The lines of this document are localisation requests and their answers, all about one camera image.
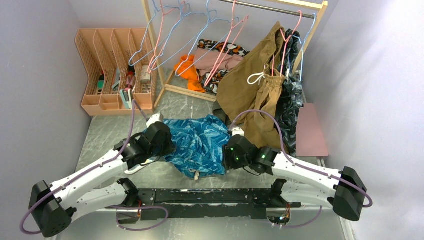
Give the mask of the blue leaf-print shorts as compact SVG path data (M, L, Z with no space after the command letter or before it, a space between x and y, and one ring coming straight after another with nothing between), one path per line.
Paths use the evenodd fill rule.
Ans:
M175 151L162 157L185 176L194 179L225 175L223 146L230 139L224 122L214 115L193 119L164 119Z

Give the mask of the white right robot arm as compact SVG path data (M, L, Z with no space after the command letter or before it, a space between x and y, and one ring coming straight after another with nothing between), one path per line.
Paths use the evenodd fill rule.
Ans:
M275 207L285 203L302 203L330 208L346 220L360 220L367 188L351 167L342 170L314 165L287 156L277 148L256 147L242 135L236 134L222 147L222 164L226 170L250 168L258 174L286 179L286 183L270 193Z

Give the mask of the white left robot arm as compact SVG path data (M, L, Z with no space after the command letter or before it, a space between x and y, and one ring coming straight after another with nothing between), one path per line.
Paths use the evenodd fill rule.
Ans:
M42 180L31 190L27 217L32 216L45 238L64 231L78 218L110 206L140 207L139 190L128 178L108 187L98 186L129 170L136 170L148 159L168 155L175 150L171 129L163 122L149 125L123 139L102 158L80 171L53 183Z

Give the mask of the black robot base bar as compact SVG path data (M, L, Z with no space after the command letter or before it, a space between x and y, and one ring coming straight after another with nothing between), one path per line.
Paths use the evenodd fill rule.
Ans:
M300 208L300 202L287 202L273 188L149 189L132 192L122 207L155 207L141 212L142 221L187 218L267 219L267 210Z

